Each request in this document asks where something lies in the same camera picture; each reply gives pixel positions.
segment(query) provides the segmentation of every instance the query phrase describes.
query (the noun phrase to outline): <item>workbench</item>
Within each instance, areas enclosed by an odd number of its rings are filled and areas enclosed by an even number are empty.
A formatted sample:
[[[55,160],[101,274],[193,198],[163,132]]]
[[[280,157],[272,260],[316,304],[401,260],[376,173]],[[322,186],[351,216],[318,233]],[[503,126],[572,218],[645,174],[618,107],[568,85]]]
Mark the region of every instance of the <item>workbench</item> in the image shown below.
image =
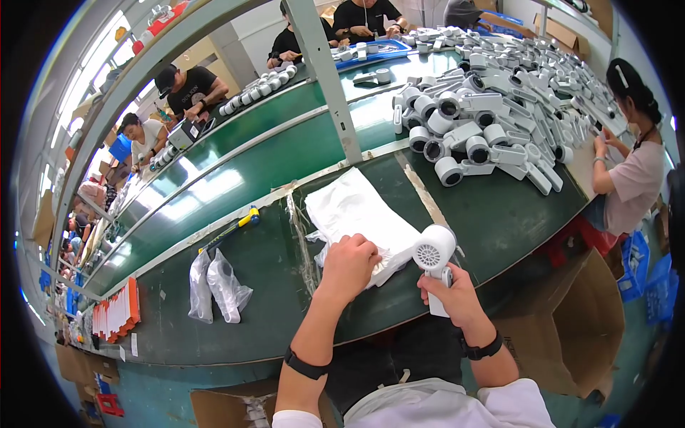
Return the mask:
[[[409,75],[442,73],[459,61],[454,52],[414,54],[343,71],[340,80],[350,100],[373,91],[352,84],[358,73],[390,68],[394,85],[405,82]],[[390,208],[419,231],[436,217],[444,217],[463,252],[457,261],[470,272],[476,286],[530,254],[588,203],[587,191],[560,164],[555,171],[564,181],[563,189],[547,197],[530,181],[517,181],[498,168],[491,175],[465,177],[455,187],[443,187],[433,164],[402,148],[408,132],[393,132],[391,96],[384,92],[350,105],[362,152],[371,158],[357,167]],[[185,160],[164,169],[141,192],[119,217],[124,226],[120,235],[189,177],[197,176],[226,153],[324,103],[317,83],[305,83],[264,100],[238,120],[218,128],[187,152]],[[383,154],[388,144],[390,148]],[[287,196],[274,198],[260,208],[259,225],[243,227],[219,245],[240,283],[254,289],[239,324],[225,323],[215,304],[211,325],[187,316],[190,264],[197,250],[220,233],[217,230],[137,275],[142,321],[134,332],[138,334],[139,357],[130,355],[129,336],[113,345],[101,344],[99,352],[118,357],[121,345],[127,349],[127,361],[180,366],[238,364],[282,356],[311,299],[306,279],[318,279],[321,274],[313,257],[323,244],[301,238],[314,230],[303,200],[347,170],[341,168],[344,158],[330,114],[318,114],[228,160],[152,214],[96,272],[89,289],[104,293],[178,242],[273,189],[326,168],[333,171],[293,186]],[[426,201],[426,194],[431,201]],[[409,262],[382,287],[364,291],[344,311],[335,343],[363,338],[426,313],[416,287],[420,274]],[[482,287],[479,293],[487,289]]]

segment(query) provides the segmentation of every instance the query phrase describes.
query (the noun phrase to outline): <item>black t-shirt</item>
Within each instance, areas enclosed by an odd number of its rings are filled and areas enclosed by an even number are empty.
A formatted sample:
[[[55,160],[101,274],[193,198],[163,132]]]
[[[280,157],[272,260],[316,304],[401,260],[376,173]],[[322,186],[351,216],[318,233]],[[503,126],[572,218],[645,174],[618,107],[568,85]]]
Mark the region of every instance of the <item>black t-shirt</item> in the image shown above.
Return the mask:
[[[383,26],[383,15],[388,17],[389,21],[396,21],[401,13],[393,6],[390,0],[378,0],[370,8],[366,9],[366,17],[364,17],[364,8],[352,3],[352,0],[343,1],[335,13],[333,14],[333,30],[336,32],[339,29],[363,26],[367,21],[369,22],[369,30],[373,33],[378,32],[379,36],[385,36],[385,27]],[[373,42],[374,37],[359,37],[356,34],[350,34],[349,44],[354,45],[357,42]]]
[[[445,8],[445,25],[453,25],[461,29],[472,28],[480,21],[483,13],[473,0],[449,0]]]
[[[321,18],[321,25],[323,26],[323,32],[326,33],[326,40],[338,40],[338,38],[336,37],[336,33],[333,31],[333,28],[331,28],[331,25],[328,23],[328,21],[326,21],[324,18]],[[295,33],[290,31],[286,27],[281,32],[281,34],[276,36],[276,40],[273,41],[273,47],[271,48],[271,52],[278,52],[279,54],[281,54],[287,51],[302,53],[302,51],[299,48],[299,45],[297,44]],[[295,61],[293,61],[292,63],[299,64],[300,62],[302,62],[301,56],[295,58]]]
[[[74,222],[76,223],[76,228],[74,229],[74,232],[76,232],[79,238],[83,239],[86,226],[90,224],[90,222],[88,221],[88,216],[82,213],[76,214],[76,217],[74,217]]]
[[[214,80],[216,80],[216,75],[208,69],[202,66],[192,67],[186,71],[186,84],[177,92],[169,94],[166,97],[166,103],[176,116],[182,116],[183,110],[189,110],[212,92]],[[202,112],[205,110],[211,112],[222,101],[226,101],[226,97],[221,97],[216,103],[208,105],[202,109]]]

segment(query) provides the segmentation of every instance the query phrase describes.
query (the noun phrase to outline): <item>watch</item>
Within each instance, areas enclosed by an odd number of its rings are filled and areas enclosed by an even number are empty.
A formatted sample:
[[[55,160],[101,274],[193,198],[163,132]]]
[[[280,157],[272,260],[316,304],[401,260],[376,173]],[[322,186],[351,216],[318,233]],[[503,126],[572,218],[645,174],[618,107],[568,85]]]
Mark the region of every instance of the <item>watch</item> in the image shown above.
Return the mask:
[[[462,347],[462,351],[464,352],[464,355],[468,357],[469,360],[472,361],[479,361],[482,360],[483,357],[492,357],[494,354],[499,352],[500,348],[502,347],[502,335],[499,334],[499,331],[496,331],[497,335],[495,336],[495,339],[493,340],[492,343],[490,343],[488,346],[479,348],[479,347],[470,347],[466,343],[466,339],[464,339],[464,333],[462,332],[461,329],[458,329],[458,339],[459,339],[459,344]]]
[[[319,377],[328,373],[328,364],[325,366],[313,366],[311,364],[307,364],[300,360],[292,351],[292,349],[290,349],[290,347],[288,347],[286,350],[286,354],[283,356],[283,361],[288,367],[295,370],[300,375],[305,375],[306,377],[315,381],[319,380]]]

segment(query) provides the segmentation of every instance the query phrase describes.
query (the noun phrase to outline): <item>black baseball cap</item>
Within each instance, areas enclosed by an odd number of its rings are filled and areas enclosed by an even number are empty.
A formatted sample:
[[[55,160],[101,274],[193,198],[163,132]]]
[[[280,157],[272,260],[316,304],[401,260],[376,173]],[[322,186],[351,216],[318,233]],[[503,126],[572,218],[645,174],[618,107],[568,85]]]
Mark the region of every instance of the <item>black baseball cap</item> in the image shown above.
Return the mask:
[[[160,91],[160,98],[164,98],[169,95],[171,88],[174,84],[174,75],[176,74],[176,66],[174,64],[169,64],[160,74],[155,77],[155,86]]]

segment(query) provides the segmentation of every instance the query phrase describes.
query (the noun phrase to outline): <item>red stool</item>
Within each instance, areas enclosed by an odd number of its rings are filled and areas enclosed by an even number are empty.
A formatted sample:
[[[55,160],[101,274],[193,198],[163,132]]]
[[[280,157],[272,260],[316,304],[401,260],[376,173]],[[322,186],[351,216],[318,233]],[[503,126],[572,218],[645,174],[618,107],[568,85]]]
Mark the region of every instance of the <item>red stool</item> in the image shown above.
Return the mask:
[[[124,416],[124,409],[119,407],[116,402],[116,394],[97,394],[95,398],[100,405],[100,410],[102,410],[104,414],[111,414],[119,417]]]
[[[582,214],[578,214],[569,224],[544,243],[539,250],[547,254],[554,268],[562,266],[566,263],[563,246],[571,236],[578,234],[580,234],[588,248],[596,248],[602,257],[609,253],[609,250],[616,245],[619,239],[618,236],[613,236],[608,232],[598,231],[592,227]]]

